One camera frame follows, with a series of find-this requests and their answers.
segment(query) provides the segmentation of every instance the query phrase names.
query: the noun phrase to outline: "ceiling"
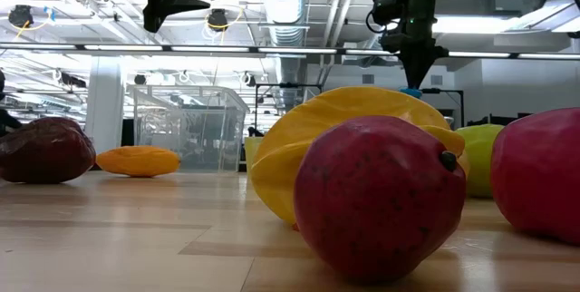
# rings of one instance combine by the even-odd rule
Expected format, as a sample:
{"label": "ceiling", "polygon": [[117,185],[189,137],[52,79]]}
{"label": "ceiling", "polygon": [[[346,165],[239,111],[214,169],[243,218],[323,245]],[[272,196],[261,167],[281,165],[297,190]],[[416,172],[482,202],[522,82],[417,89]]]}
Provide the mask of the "ceiling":
{"label": "ceiling", "polygon": [[[305,44],[320,46],[330,11],[330,0],[307,1],[307,19],[303,22],[307,28]],[[225,9],[228,21],[233,23],[223,33],[208,29],[206,25],[208,11],[204,10],[172,15],[158,33],[151,34],[142,29],[142,10],[147,0],[0,0],[0,41],[68,44],[269,45],[271,41],[266,28],[268,20],[264,2],[265,0],[213,0],[212,8]],[[518,2],[529,7],[536,4],[537,0]],[[455,7],[460,11],[462,7],[468,7],[468,4],[469,0],[466,0],[457,3]],[[15,5],[33,7],[32,28],[37,30],[20,32],[19,28],[8,22],[8,16]],[[372,0],[352,0],[346,14],[348,24],[343,26],[338,44],[359,43],[373,37],[364,24],[371,7]],[[46,10],[53,12],[53,20]],[[541,40],[536,40],[535,44],[530,43],[534,41],[533,39],[518,43],[515,35],[509,37],[509,44],[505,39],[498,39],[500,34],[437,33],[436,37],[439,44],[458,51],[491,52],[508,49],[553,52],[561,50],[565,47],[563,44],[568,42],[566,34],[553,33],[544,35]],[[251,96],[254,90],[243,83],[245,73],[254,75],[259,82],[277,82],[276,62],[272,58],[123,56],[122,64],[129,75],[128,83],[132,83],[136,74],[146,74],[151,78],[156,75],[155,80],[164,83],[195,85],[215,83],[236,89],[242,96],[247,95],[245,101],[249,104],[253,103]],[[444,61],[441,64],[452,66],[452,61]],[[18,54],[4,51],[0,58],[0,67],[5,71],[9,88],[58,92],[69,87],[55,80],[58,77],[56,69],[90,83],[91,57],[75,54]],[[179,74],[184,71],[188,73],[186,81],[179,79]],[[38,95],[46,101],[61,101],[80,107],[78,109],[80,116],[86,109],[86,93],[83,92],[77,95]],[[32,104],[38,102],[35,98],[23,96],[17,101],[15,108],[22,108],[23,102]]]}

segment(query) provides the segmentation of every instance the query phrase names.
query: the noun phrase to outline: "plastic fruit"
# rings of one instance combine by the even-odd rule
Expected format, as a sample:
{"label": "plastic fruit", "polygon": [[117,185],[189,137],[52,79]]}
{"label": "plastic fruit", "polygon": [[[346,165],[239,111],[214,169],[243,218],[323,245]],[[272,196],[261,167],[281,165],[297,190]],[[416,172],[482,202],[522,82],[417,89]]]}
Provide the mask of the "plastic fruit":
{"label": "plastic fruit", "polygon": [[128,146],[99,154],[97,165],[110,173],[152,178],[178,170],[179,156],[153,146]]}
{"label": "plastic fruit", "polygon": [[469,155],[468,196],[470,197],[493,197],[489,183],[491,151],[493,142],[503,128],[502,125],[484,124],[457,130],[457,133],[465,140],[465,150]]}
{"label": "plastic fruit", "polygon": [[314,252],[360,282],[407,275],[455,231],[466,181],[454,156],[418,127],[389,116],[320,135],[295,184],[298,228]]}
{"label": "plastic fruit", "polygon": [[506,126],[491,162],[493,196],[517,229],[580,245],[580,108]]}
{"label": "plastic fruit", "polygon": [[416,125],[430,126],[427,131],[448,137],[446,141],[455,141],[454,146],[463,143],[458,134],[450,131],[445,118],[436,109],[406,93],[378,87],[331,90],[295,107],[260,143],[251,169],[251,180],[260,199],[278,217],[295,224],[294,184],[308,145],[334,125],[366,115],[390,115]]}
{"label": "plastic fruit", "polygon": [[92,143],[74,121],[43,118],[0,139],[0,178],[11,182],[61,183],[94,165]]}

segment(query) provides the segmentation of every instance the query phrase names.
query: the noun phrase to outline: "glass enclosure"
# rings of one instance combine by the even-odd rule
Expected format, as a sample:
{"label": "glass enclosure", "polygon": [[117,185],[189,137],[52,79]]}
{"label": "glass enclosure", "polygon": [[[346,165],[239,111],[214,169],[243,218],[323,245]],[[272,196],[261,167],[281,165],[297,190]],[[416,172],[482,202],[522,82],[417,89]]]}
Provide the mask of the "glass enclosure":
{"label": "glass enclosure", "polygon": [[237,171],[247,105],[231,89],[135,86],[135,144],[175,151],[180,170]]}

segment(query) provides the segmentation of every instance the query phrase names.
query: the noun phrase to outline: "ceiling duct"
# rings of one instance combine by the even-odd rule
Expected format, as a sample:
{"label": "ceiling duct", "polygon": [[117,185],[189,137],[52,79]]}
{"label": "ceiling duct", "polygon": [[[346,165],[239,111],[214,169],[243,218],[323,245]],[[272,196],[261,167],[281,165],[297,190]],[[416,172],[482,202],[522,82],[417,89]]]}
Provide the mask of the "ceiling duct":
{"label": "ceiling duct", "polygon": [[[290,24],[289,26],[270,27],[270,37],[274,46],[297,47],[304,46],[304,28],[293,27],[300,24],[305,16],[306,0],[265,0],[264,8],[268,23]],[[278,57],[275,61],[276,77],[279,83],[297,83],[301,69],[300,58]],[[295,94],[281,90],[284,108],[294,107]]]}

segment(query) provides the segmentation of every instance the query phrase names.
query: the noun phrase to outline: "table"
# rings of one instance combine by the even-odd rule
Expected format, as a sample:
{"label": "table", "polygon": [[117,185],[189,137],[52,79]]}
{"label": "table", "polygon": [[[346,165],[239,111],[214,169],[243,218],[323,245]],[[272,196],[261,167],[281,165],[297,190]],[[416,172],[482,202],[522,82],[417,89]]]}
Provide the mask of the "table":
{"label": "table", "polygon": [[412,274],[350,285],[273,215],[243,175],[62,185],[0,183],[0,291],[580,291],[580,248],[515,232],[470,200],[458,231]]}

